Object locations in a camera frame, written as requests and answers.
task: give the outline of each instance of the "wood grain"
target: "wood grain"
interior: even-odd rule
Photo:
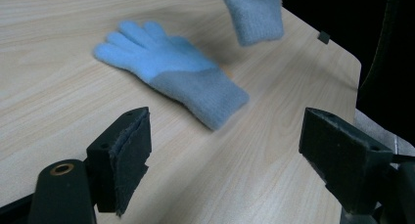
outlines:
[[[118,22],[160,22],[219,63],[251,99],[209,131],[91,51]],[[221,0],[0,0],[0,206],[149,107],[153,152],[126,213],[98,223],[338,223],[341,207],[298,153],[305,107],[351,122],[358,60],[283,10],[285,36],[242,48]]]

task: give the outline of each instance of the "knitted glove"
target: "knitted glove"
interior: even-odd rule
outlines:
[[[184,37],[166,35],[156,22],[121,22],[96,59],[127,69],[166,96],[184,104],[212,130],[249,100],[248,94]]]
[[[223,0],[232,18],[239,44],[250,46],[284,35],[282,0]]]

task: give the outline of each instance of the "table surface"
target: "table surface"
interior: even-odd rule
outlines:
[[[91,55],[123,20],[160,22],[251,96],[217,131]],[[281,40],[241,47],[222,0],[0,0],[0,206],[47,165],[86,158],[122,113],[151,112],[149,170],[119,219],[98,223],[338,223],[341,206],[299,153],[305,107],[352,122],[359,61],[283,9]]]

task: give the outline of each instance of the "glove finger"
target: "glove finger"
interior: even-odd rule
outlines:
[[[130,41],[123,34],[113,31],[107,35],[107,42],[127,52],[143,52],[145,49]]]
[[[93,53],[97,60],[114,67],[130,69],[131,64],[134,64],[134,56],[132,54],[113,44],[99,44],[95,47]]]
[[[154,39],[147,33],[145,29],[138,26],[132,21],[121,22],[118,26],[119,31],[129,40],[137,45],[148,48],[155,45]]]
[[[167,36],[164,29],[162,29],[161,25],[157,22],[145,22],[144,29],[153,38],[160,38],[160,37]]]

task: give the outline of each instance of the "glove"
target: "glove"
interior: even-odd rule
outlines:
[[[223,0],[232,18],[238,42],[250,46],[284,35],[282,0]]]
[[[167,36],[156,22],[125,21],[95,47],[97,60],[126,69],[184,104],[203,124],[219,129],[248,100],[214,62],[187,39]]]

